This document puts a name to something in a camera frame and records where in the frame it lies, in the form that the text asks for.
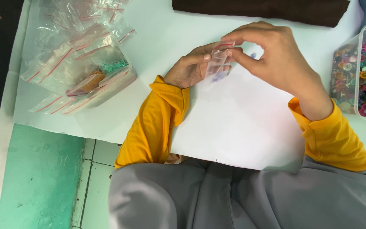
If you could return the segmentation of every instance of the yellow shirt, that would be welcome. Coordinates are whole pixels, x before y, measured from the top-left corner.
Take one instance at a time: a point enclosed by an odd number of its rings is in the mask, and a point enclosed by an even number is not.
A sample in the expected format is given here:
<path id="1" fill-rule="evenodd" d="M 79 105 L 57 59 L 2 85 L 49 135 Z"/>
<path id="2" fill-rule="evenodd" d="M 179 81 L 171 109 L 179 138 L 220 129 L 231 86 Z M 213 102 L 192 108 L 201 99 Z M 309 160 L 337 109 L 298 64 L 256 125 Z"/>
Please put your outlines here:
<path id="1" fill-rule="evenodd" d="M 190 107 L 189 89 L 165 84 L 162 76 L 149 85 L 152 91 L 143 102 L 115 161 L 115 168 L 135 163 L 165 163 L 172 131 Z M 333 101 L 333 112 L 319 121 L 303 116 L 293 98 L 289 109 L 305 139 L 305 155 L 317 162 L 353 172 L 366 170 L 366 150 Z"/>

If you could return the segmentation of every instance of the clear plastic box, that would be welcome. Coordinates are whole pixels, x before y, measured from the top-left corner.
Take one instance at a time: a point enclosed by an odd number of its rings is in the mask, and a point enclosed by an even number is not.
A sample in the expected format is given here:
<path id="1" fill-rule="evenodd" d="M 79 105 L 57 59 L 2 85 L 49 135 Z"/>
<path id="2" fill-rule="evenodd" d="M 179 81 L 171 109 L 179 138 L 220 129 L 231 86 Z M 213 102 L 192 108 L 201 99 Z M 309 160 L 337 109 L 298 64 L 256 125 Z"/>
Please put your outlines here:
<path id="1" fill-rule="evenodd" d="M 334 52 L 331 75 L 330 97 L 344 114 L 366 120 L 366 26 Z"/>

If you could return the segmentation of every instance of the stack of plastic bags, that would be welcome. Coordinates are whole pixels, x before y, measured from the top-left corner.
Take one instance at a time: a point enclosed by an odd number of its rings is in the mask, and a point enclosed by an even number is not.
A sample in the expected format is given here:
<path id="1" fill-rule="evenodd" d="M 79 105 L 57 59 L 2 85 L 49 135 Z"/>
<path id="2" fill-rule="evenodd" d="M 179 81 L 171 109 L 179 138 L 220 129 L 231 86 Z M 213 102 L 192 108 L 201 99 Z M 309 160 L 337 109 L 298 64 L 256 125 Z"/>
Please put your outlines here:
<path id="1" fill-rule="evenodd" d="M 33 53 L 20 77 L 49 90 L 30 111 L 73 115 L 97 106 L 135 81 L 119 48 L 134 33 L 122 17 L 129 0 L 40 2 Z"/>

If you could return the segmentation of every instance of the person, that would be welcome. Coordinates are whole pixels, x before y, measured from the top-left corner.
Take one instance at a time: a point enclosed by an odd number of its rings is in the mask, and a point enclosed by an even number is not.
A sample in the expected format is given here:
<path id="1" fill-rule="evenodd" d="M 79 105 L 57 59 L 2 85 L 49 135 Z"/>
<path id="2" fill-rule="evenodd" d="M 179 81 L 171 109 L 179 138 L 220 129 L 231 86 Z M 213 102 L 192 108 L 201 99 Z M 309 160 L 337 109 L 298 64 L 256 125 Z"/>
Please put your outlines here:
<path id="1" fill-rule="evenodd" d="M 228 61 L 295 96 L 288 106 L 305 139 L 301 168 L 257 171 L 193 158 L 164 164 L 172 129 L 190 106 L 189 87 L 211 59 L 213 44 L 198 47 L 150 85 L 115 161 L 110 228 L 366 229 L 366 150 L 291 29 L 251 23 L 221 40 L 260 45 L 260 60 L 232 48 Z"/>

